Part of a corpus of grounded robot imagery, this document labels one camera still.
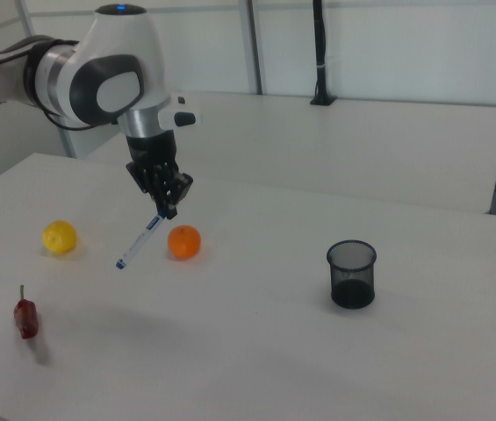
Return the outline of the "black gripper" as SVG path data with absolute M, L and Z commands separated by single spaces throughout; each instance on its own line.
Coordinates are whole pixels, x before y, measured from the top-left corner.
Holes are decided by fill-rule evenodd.
M 126 137 L 132 161 L 126 165 L 143 193 L 155 203 L 157 212 L 172 219 L 177 205 L 187 196 L 193 178 L 179 171 L 173 131 L 147 138 Z

